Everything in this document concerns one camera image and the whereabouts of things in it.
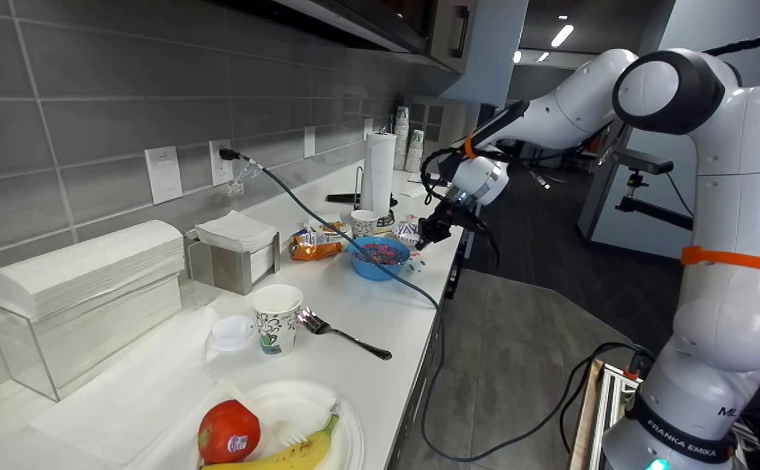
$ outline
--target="orange object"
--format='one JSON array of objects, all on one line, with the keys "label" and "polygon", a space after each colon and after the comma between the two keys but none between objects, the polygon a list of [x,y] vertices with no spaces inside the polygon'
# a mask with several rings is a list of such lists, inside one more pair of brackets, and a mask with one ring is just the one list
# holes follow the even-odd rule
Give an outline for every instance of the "orange object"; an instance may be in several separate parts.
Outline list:
[{"label": "orange object", "polygon": [[236,398],[214,405],[199,425],[199,453],[206,465],[240,462],[257,443],[257,419]]},{"label": "orange object", "polygon": [[686,246],[682,253],[682,264],[734,264],[747,269],[760,269],[760,256],[731,253],[731,250],[704,250],[699,246]]},{"label": "orange object", "polygon": [[468,137],[461,141],[461,156],[465,156],[465,159],[475,159],[471,136],[468,136]]},{"label": "orange object", "polygon": [[319,257],[330,257],[341,253],[341,242],[324,242],[324,246],[311,246],[311,242],[293,242],[293,257],[295,261],[319,261]]}]

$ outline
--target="orange ring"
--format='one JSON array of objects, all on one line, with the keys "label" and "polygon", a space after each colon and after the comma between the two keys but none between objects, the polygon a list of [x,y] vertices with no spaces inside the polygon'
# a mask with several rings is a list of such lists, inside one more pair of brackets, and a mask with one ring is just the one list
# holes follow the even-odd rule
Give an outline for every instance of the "orange ring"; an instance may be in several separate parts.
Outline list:
[{"label": "orange ring", "polygon": [[468,137],[461,141],[461,156],[465,156],[465,159],[475,159],[471,136],[468,136]]},{"label": "orange ring", "polygon": [[747,269],[760,269],[760,256],[731,253],[731,250],[704,250],[699,246],[686,246],[682,253],[682,264],[734,264]]}]

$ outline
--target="banana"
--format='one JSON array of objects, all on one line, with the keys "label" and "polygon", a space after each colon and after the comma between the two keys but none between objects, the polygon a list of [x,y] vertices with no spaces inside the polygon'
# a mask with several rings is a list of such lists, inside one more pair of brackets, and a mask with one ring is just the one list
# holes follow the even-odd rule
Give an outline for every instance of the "banana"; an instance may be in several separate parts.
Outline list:
[{"label": "banana", "polygon": [[330,414],[321,431],[311,434],[306,440],[293,443],[266,458],[202,465],[201,470],[316,470],[316,465],[327,456],[330,447],[330,431],[337,419],[340,418]]}]

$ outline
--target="paper towel roll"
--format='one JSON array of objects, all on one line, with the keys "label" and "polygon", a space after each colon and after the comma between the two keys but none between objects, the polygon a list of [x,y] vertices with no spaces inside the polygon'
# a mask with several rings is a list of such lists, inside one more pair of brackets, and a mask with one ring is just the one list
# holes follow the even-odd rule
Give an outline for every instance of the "paper towel roll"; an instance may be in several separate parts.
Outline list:
[{"label": "paper towel roll", "polygon": [[370,136],[362,159],[362,186],[360,206],[375,210],[375,216],[388,214],[388,190],[394,179],[394,148],[397,136]]},{"label": "paper towel roll", "polygon": [[409,145],[406,145],[406,159],[405,159],[405,169],[406,171],[418,171],[423,163],[423,143],[426,143],[426,132],[421,128],[415,128],[409,132]]},{"label": "paper towel roll", "polygon": [[405,169],[405,153],[406,153],[406,132],[409,132],[409,109],[398,107],[397,109],[397,148],[394,148],[394,167]]}]

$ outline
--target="white plate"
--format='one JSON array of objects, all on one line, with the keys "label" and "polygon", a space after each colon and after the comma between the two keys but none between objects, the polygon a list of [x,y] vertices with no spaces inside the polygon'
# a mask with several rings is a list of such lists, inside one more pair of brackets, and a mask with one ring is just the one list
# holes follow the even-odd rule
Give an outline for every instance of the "white plate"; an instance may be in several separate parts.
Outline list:
[{"label": "white plate", "polygon": [[327,425],[330,409],[337,409],[340,422],[330,434],[330,449],[319,470],[360,470],[362,468],[362,434],[351,408],[341,402],[329,387],[316,380],[268,380],[253,389],[236,389],[219,380],[214,392],[189,411],[189,418],[161,435],[152,449],[146,449],[131,468],[148,470],[195,470],[199,449],[195,434],[201,414],[222,398],[240,398],[260,419],[260,440],[247,458],[260,458],[281,449],[272,438],[273,422],[290,422],[299,434],[312,434]]}]

